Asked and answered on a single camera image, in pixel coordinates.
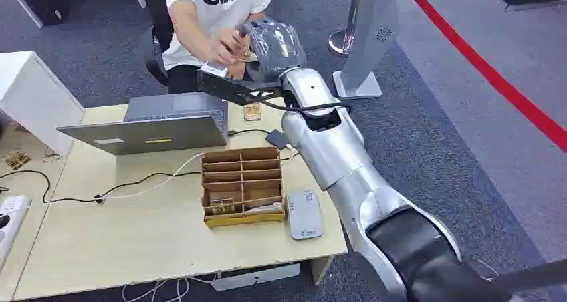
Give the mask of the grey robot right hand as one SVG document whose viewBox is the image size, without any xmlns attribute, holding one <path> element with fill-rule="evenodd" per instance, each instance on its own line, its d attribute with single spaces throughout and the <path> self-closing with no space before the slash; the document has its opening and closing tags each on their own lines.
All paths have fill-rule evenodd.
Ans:
<svg viewBox="0 0 567 302">
<path fill-rule="evenodd" d="M 239 31 L 250 38 L 253 56 L 246 62 L 246 72 L 252 81 L 274 82 L 289 69 L 307 66 L 306 53 L 291 25 L 264 17 L 242 25 Z"/>
</svg>

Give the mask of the person's left hand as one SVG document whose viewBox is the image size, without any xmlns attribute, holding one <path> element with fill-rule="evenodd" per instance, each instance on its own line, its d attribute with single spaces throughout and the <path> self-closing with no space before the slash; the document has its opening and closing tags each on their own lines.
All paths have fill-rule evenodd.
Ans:
<svg viewBox="0 0 567 302">
<path fill-rule="evenodd" d="M 245 75 L 246 63 L 242 61 L 236 61 L 234 64 L 227 67 L 227 78 L 242 80 Z"/>
</svg>

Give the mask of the person's right hand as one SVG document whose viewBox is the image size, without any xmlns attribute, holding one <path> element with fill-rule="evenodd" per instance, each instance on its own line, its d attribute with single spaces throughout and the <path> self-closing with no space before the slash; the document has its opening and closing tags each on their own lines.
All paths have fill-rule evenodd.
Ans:
<svg viewBox="0 0 567 302">
<path fill-rule="evenodd" d="M 228 67 L 249 50 L 250 39 L 234 28 L 222 29 L 209 40 L 208 62 Z"/>
</svg>

